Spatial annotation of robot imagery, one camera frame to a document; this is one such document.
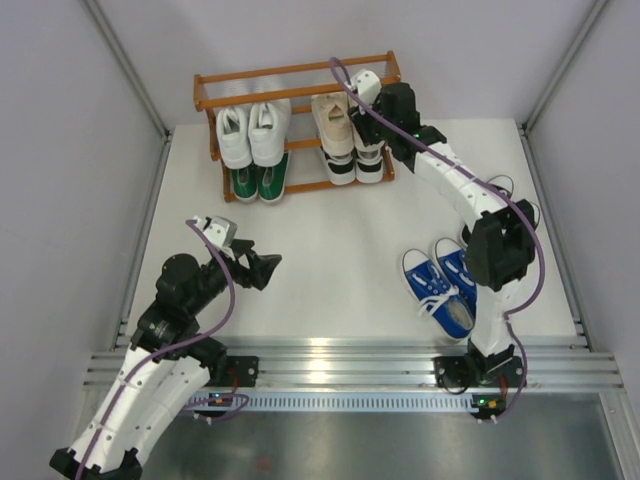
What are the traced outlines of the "green sneaker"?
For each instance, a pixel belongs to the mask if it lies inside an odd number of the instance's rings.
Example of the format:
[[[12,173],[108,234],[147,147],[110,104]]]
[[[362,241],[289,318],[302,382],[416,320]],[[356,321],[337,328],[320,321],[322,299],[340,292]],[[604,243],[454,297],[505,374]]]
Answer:
[[[257,167],[257,189],[260,199],[268,204],[279,202],[285,193],[290,153],[285,151],[272,167]]]
[[[253,164],[241,169],[231,169],[231,186],[236,200],[251,203],[258,197],[256,170]]]

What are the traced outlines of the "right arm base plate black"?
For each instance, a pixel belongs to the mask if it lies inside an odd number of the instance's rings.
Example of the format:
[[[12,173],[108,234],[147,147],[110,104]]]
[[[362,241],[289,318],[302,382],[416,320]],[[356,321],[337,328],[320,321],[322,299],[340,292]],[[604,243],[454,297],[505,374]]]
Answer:
[[[434,359],[436,384],[453,394],[470,388],[517,388],[524,379],[522,359],[486,359],[482,356],[446,355]]]

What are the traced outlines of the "beige sneaker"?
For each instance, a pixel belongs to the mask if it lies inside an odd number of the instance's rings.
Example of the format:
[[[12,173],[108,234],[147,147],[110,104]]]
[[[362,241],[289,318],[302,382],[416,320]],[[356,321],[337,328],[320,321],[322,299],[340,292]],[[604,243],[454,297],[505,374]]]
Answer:
[[[350,113],[354,146],[361,158],[376,158],[381,155],[384,140],[377,131],[377,123],[358,109]]]
[[[348,107],[344,92],[319,94],[311,98],[311,111],[318,138],[324,152],[333,158],[350,156],[354,149]]]

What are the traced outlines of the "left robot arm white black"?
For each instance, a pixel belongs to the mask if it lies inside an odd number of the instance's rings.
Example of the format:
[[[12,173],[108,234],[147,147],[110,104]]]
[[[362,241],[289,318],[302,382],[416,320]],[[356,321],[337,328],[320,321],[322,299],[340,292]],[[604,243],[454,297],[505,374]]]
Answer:
[[[67,479],[138,479],[156,443],[205,385],[227,376],[226,346],[200,333],[198,314],[223,292],[263,290],[282,257],[235,240],[206,264],[187,253],[163,264],[156,296],[139,318],[119,373],[82,434],[56,450],[51,468]]]

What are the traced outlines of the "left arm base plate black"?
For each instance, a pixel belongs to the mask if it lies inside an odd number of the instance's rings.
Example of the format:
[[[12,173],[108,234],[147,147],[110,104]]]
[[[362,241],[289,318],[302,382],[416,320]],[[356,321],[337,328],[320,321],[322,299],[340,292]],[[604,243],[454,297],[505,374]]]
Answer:
[[[224,356],[210,368],[206,387],[251,388],[256,385],[259,373],[258,356]]]

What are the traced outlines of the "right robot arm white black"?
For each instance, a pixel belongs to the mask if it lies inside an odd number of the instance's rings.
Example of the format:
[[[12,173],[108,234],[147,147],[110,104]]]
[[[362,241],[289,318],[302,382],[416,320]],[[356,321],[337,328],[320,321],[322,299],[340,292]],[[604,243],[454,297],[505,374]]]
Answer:
[[[435,320],[451,340],[467,343],[462,355],[436,358],[438,385],[454,394],[475,386],[523,386],[526,354],[510,316],[517,310],[511,299],[529,266],[544,261],[532,204],[515,202],[475,176],[447,138],[421,121],[408,84],[356,81],[348,94],[354,103],[349,114],[363,143],[384,143],[464,223],[462,244],[444,238],[432,256],[410,249],[401,260],[419,313]]]

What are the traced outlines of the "blue sneaker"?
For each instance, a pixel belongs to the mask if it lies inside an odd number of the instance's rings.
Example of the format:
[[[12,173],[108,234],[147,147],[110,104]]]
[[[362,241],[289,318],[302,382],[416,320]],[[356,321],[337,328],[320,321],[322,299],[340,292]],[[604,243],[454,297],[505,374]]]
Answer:
[[[475,316],[477,285],[467,269],[464,248],[455,240],[445,237],[436,241],[434,253],[444,276],[453,286],[458,288],[459,296],[466,303],[471,314]]]
[[[423,251],[409,249],[401,257],[402,278],[417,302],[417,315],[434,320],[450,342],[465,340],[474,316],[455,286]]]

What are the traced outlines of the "black white sneaker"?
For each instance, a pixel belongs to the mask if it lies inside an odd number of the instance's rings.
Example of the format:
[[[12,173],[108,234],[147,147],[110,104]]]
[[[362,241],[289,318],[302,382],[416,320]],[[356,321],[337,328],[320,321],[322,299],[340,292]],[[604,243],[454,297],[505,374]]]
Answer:
[[[323,148],[320,148],[320,152],[329,181],[332,184],[344,186],[356,180],[354,149],[347,154],[338,156],[331,156]]]
[[[384,160],[381,155],[376,158],[356,157],[356,180],[362,184],[381,182],[384,177]]]

